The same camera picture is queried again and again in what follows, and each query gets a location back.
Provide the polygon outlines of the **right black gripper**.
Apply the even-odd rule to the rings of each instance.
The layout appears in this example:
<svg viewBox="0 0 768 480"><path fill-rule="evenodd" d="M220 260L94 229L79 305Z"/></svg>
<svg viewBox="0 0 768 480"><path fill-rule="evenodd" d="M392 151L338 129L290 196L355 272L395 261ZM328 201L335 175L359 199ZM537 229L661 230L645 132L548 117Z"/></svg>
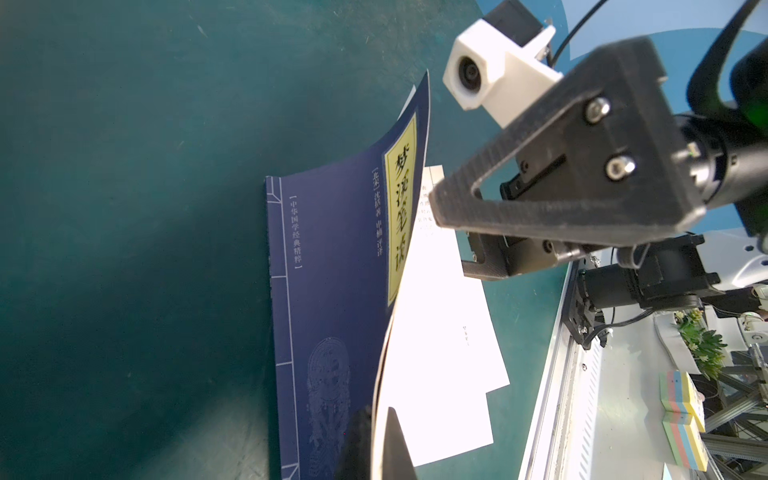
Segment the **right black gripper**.
<svg viewBox="0 0 768 480"><path fill-rule="evenodd" d="M463 274L499 281L575 261L584 310L683 309L718 295L704 237L663 239L706 211L664 77L648 38L601 46L440 182L430 196L436 222L468 232ZM488 178L531 149L524 195L480 197Z"/></svg>

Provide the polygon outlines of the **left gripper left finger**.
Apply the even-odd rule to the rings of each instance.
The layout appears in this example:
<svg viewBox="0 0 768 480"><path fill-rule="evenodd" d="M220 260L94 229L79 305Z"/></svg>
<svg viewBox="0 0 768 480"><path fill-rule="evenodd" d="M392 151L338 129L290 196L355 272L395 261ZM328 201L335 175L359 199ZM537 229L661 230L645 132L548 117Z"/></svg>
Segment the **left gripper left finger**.
<svg viewBox="0 0 768 480"><path fill-rule="evenodd" d="M371 463L372 410L355 412L348 425L334 474L336 480L369 480Z"/></svg>

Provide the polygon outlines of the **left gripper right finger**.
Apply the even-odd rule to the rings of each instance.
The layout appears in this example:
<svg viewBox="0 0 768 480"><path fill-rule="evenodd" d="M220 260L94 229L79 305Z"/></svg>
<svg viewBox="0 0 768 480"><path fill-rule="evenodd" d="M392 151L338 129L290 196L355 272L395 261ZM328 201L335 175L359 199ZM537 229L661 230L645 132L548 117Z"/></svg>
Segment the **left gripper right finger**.
<svg viewBox="0 0 768 480"><path fill-rule="evenodd" d="M416 480L417 475L396 413L389 407L382 453L383 480Z"/></svg>

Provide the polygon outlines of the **dark blue book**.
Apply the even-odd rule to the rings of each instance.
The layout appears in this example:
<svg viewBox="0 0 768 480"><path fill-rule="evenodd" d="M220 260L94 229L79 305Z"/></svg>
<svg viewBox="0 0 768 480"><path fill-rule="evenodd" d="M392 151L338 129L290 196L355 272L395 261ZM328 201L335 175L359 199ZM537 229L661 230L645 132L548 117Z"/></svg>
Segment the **dark blue book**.
<svg viewBox="0 0 768 480"><path fill-rule="evenodd" d="M351 416L372 410L382 479L387 410L414 467L489 446L488 396L509 377L482 284L428 196L431 89L347 159L265 181L280 471L335 479Z"/></svg>

